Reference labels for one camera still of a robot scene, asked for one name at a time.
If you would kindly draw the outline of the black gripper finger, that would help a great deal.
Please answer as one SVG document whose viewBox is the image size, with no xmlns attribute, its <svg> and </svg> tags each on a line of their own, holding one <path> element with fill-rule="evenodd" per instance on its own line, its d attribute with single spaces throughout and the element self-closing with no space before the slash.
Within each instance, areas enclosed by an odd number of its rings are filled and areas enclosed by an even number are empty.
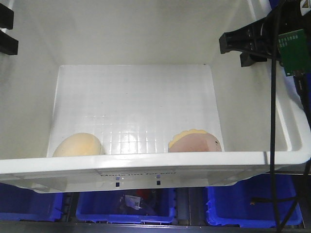
<svg viewBox="0 0 311 233">
<path fill-rule="evenodd" d="M 246 52 L 252 55 L 271 55 L 274 25 L 260 19 L 235 31 L 226 32 L 219 38 L 220 53 Z"/>
<path fill-rule="evenodd" d="M 242 52 L 240 54 L 241 67 L 249 67 L 258 62 L 267 62 L 269 55 L 259 52 Z"/>
<path fill-rule="evenodd" d="M 4 29 L 13 29 L 14 12 L 4 4 L 0 5 L 0 27 Z"/>
<path fill-rule="evenodd" d="M 0 51 L 7 55 L 18 54 L 19 41 L 10 37 L 3 31 L 0 32 Z"/>
</svg>

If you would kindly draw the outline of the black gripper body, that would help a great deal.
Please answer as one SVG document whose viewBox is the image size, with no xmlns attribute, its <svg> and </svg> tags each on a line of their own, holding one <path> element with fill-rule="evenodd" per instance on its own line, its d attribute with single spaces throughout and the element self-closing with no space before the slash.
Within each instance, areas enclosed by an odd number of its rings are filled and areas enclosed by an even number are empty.
<svg viewBox="0 0 311 233">
<path fill-rule="evenodd" d="M 263 23 L 264 60 L 272 59 L 274 33 L 278 35 L 303 30 L 306 35 L 307 51 L 311 51 L 311 12 L 301 13 L 301 1 L 287 0 L 278 2 L 276 7 L 266 16 Z"/>
</svg>

